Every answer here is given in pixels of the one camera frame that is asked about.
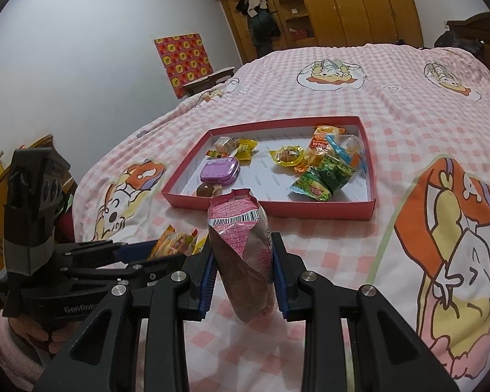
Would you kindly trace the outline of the left hand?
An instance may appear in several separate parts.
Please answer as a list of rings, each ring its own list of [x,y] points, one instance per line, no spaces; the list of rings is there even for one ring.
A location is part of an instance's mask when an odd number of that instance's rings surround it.
[[[68,338],[77,330],[81,322],[71,322],[64,327],[47,332],[33,318],[21,315],[18,318],[8,318],[12,330],[35,348],[47,349],[50,354],[57,354]]]

